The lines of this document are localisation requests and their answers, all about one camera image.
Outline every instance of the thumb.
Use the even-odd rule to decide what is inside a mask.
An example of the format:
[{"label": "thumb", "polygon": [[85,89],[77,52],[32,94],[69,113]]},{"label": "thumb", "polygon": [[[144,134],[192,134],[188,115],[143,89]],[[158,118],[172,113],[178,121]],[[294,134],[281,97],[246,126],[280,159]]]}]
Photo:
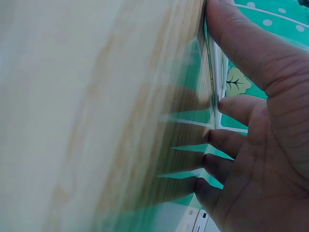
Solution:
[{"label": "thumb", "polygon": [[206,19],[227,57],[268,96],[304,81],[290,77],[309,73],[307,52],[252,23],[232,0],[208,0]]}]

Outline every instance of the hand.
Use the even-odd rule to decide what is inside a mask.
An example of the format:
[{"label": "hand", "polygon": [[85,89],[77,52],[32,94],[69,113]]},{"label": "hand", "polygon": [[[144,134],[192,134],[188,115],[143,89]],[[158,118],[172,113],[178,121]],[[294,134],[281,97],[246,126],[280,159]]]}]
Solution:
[{"label": "hand", "polygon": [[267,100],[239,95],[219,110],[249,127],[212,130],[208,142],[235,159],[207,154],[196,194],[222,231],[307,231],[309,226],[309,54],[251,23],[236,7],[209,0],[214,40]]}]

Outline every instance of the white polka dot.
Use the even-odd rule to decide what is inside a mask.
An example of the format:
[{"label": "white polka dot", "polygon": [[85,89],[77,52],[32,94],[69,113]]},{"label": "white polka dot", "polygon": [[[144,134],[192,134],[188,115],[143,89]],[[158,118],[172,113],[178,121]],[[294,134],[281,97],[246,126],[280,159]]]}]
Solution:
[{"label": "white polka dot", "polygon": [[247,3],[247,6],[251,7],[251,8],[255,8],[255,3],[250,1],[250,2]]},{"label": "white polka dot", "polygon": [[265,19],[265,20],[263,21],[263,24],[264,24],[265,26],[271,26],[271,25],[272,25],[272,21],[269,20],[269,19]]},{"label": "white polka dot", "polygon": [[286,10],[285,10],[285,9],[283,9],[283,8],[279,8],[279,9],[278,9],[278,11],[279,11],[280,13],[283,13],[283,14],[285,14],[285,13],[286,13]]},{"label": "white polka dot", "polygon": [[300,31],[300,32],[305,31],[305,28],[304,28],[302,25],[297,25],[297,26],[296,26],[296,29],[297,29],[298,31]]}]

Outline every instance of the wood grain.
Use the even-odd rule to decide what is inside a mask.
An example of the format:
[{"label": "wood grain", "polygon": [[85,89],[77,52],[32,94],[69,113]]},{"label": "wood grain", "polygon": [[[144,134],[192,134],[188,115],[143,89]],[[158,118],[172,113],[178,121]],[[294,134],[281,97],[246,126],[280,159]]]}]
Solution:
[{"label": "wood grain", "polygon": [[203,143],[204,128],[162,116],[211,107],[204,4],[12,1],[0,34],[3,231],[102,231],[193,193],[196,177],[159,175],[201,168],[203,152],[172,148]]}]

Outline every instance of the leaf pattern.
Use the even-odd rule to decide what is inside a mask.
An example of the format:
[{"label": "leaf pattern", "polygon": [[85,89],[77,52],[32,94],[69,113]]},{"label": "leaf pattern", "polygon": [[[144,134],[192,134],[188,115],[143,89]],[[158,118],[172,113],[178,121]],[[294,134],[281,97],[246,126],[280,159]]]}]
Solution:
[{"label": "leaf pattern", "polygon": [[250,81],[248,81],[239,69],[232,67],[229,70],[226,81],[227,97],[243,94],[247,89],[250,89],[251,86]]}]

